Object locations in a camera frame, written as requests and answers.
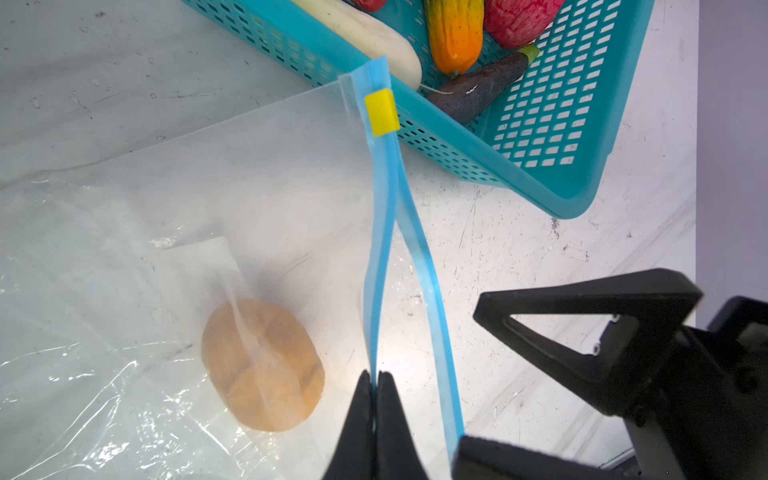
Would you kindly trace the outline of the clear zip top bag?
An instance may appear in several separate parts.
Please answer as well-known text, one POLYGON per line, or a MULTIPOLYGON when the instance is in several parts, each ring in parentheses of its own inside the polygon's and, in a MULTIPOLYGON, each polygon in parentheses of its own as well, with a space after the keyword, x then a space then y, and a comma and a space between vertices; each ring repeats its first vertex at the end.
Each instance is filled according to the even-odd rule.
POLYGON ((445 308, 388 64, 153 147, 1 189, 5 479, 320 479, 361 373, 393 375, 418 457, 464 432, 445 308), (288 310, 325 369, 285 432, 202 361, 225 302, 288 310))

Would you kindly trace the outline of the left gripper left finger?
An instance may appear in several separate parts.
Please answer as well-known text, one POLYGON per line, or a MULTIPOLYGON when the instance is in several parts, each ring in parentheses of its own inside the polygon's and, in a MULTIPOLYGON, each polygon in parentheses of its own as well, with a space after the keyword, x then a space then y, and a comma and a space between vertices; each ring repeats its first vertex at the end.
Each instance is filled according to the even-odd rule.
POLYGON ((358 378, 334 454, 323 480, 374 478, 375 403, 370 373, 358 378))

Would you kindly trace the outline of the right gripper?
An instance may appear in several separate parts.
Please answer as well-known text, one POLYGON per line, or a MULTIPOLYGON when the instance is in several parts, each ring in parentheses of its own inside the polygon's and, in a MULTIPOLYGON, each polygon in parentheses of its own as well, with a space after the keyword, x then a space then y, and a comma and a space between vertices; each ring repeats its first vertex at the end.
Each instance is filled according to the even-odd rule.
POLYGON ((659 268, 554 287, 484 292, 473 318, 607 416, 629 416, 662 369, 625 421, 639 478, 764 479, 767 305, 733 297, 709 329, 683 327, 676 336, 702 296, 684 274, 659 268), (523 325, 520 315, 612 319, 598 350, 583 354, 523 325))

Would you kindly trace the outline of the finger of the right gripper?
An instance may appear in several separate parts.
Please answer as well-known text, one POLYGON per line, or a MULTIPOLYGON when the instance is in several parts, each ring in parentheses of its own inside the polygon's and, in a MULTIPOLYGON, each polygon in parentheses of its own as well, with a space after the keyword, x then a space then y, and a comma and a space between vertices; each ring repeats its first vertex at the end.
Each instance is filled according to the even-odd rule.
POLYGON ((620 472, 471 436, 459 440, 451 476, 453 479, 629 479, 620 472))

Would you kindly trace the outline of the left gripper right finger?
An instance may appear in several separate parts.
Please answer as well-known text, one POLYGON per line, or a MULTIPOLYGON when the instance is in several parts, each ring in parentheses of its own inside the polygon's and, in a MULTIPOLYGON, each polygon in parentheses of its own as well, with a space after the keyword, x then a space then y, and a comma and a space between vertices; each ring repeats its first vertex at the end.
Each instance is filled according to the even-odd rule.
POLYGON ((380 372, 375 397, 374 473, 379 480, 427 480, 402 407, 395 379, 380 372))

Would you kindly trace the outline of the yellow toy mango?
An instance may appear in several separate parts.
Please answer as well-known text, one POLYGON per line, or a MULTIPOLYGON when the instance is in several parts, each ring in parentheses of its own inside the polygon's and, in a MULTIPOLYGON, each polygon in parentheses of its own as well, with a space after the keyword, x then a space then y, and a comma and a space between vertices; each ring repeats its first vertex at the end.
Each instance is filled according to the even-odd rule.
POLYGON ((202 361, 227 408, 243 425, 285 432, 307 420, 325 387, 325 369, 304 326, 285 308, 236 299, 209 317, 202 361))

